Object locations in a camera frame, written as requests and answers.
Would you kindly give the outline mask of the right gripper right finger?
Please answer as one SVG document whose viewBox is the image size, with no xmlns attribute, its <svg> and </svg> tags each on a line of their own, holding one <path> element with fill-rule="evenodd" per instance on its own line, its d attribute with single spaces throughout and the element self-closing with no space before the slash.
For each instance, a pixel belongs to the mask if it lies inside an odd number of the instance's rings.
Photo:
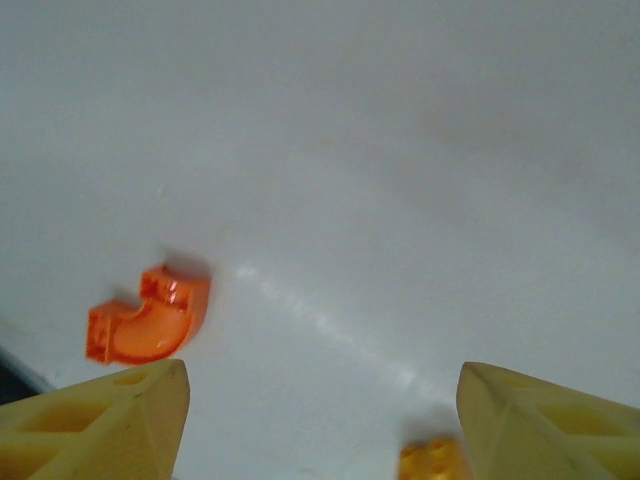
<svg viewBox="0 0 640 480">
<path fill-rule="evenodd" d="M 486 363 L 457 412 L 476 480 L 640 480 L 640 409 Z"/>
</svg>

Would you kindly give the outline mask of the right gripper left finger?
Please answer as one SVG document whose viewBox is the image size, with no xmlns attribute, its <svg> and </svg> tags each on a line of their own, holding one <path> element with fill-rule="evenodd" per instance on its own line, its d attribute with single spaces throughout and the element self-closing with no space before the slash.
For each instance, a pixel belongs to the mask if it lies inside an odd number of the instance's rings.
<svg viewBox="0 0 640 480">
<path fill-rule="evenodd" d="M 0 406 L 0 480 L 172 480 L 186 365 L 165 359 Z"/>
</svg>

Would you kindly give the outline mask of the orange curved lego piece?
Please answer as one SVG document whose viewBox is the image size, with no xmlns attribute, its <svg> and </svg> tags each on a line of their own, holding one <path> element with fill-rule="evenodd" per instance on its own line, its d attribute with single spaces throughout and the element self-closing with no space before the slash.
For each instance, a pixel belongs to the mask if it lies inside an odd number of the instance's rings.
<svg viewBox="0 0 640 480">
<path fill-rule="evenodd" d="M 89 309 L 85 357 L 96 363 L 142 365 L 174 355 L 201 329 L 213 276 L 166 264 L 141 273 L 139 304 L 113 298 Z"/>
</svg>

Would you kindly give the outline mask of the yellow lego brick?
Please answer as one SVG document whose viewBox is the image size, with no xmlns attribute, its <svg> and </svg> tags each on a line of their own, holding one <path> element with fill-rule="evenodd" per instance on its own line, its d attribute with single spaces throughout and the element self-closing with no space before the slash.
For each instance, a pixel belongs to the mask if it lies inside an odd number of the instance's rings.
<svg viewBox="0 0 640 480">
<path fill-rule="evenodd" d="M 396 480 L 474 480 L 461 443 L 439 436 L 404 446 L 399 454 Z"/>
</svg>

